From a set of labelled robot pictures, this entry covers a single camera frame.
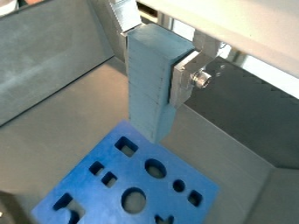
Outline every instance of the metal bracket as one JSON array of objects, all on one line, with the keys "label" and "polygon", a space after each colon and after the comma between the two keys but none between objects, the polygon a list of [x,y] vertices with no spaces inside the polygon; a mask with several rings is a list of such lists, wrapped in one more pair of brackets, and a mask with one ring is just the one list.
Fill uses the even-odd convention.
[{"label": "metal bracket", "polygon": [[192,87],[205,88],[210,76],[204,67],[213,61],[220,49],[220,42],[200,31],[194,31],[192,44],[197,51],[173,66],[169,103],[177,109],[192,95]]},{"label": "metal bracket", "polygon": [[142,24],[136,0],[106,0],[106,10],[117,29],[118,44],[124,51],[126,70],[126,33]]}]

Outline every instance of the metal sheet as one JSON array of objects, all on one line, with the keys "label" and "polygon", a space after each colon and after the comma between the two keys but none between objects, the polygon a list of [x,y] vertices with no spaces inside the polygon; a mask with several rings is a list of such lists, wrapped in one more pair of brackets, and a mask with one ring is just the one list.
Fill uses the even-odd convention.
[{"label": "metal sheet", "polygon": [[214,75],[220,66],[186,105],[273,166],[299,169],[299,100],[221,58],[206,70]]},{"label": "metal sheet", "polygon": [[137,0],[299,78],[296,0]]},{"label": "metal sheet", "polygon": [[[0,128],[0,185],[26,213],[126,119],[124,72],[112,59]],[[218,185],[204,223],[241,223],[272,165],[185,106],[162,145]]]},{"label": "metal sheet", "polygon": [[0,125],[113,56],[89,1],[52,0],[0,18]]}]

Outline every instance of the gray metal panel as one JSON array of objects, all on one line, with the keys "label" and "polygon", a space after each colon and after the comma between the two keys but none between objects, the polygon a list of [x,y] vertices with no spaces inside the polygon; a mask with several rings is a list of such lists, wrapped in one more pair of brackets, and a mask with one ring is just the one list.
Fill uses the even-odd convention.
[{"label": "gray metal panel", "polygon": [[89,1],[50,0],[0,19],[0,124],[113,56]]},{"label": "gray metal panel", "polygon": [[[0,186],[26,213],[121,119],[125,66],[109,60],[0,128]],[[182,106],[162,145],[220,188],[206,224],[240,224],[272,166]]]},{"label": "gray metal panel", "polygon": [[209,73],[221,76],[193,89],[185,104],[280,168],[299,168],[299,100],[217,58]]},{"label": "gray metal panel", "polygon": [[299,170],[276,169],[260,194],[246,224],[297,224]]}]

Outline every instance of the blue foam insert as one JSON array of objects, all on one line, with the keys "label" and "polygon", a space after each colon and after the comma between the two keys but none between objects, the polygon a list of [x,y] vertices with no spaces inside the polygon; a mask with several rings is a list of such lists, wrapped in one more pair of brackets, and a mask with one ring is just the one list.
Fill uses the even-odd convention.
[{"label": "blue foam insert", "polygon": [[192,49],[190,41],[156,24],[126,35],[129,121],[152,143],[173,124],[174,108],[168,103],[172,67]]},{"label": "blue foam insert", "polygon": [[[122,149],[126,146],[130,154]],[[161,171],[157,178],[146,171]],[[121,198],[128,189],[145,197],[140,213],[128,213]],[[41,224],[200,224],[217,192],[216,185],[161,145],[149,143],[121,122],[82,158],[32,210]],[[74,200],[85,213],[68,208]]]}]

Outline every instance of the gray wall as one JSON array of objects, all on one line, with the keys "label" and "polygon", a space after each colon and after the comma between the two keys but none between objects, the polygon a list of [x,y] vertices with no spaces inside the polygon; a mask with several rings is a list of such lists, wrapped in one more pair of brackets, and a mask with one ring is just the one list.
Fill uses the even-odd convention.
[{"label": "gray wall", "polygon": [[113,56],[89,1],[50,0],[0,18],[0,125]]}]

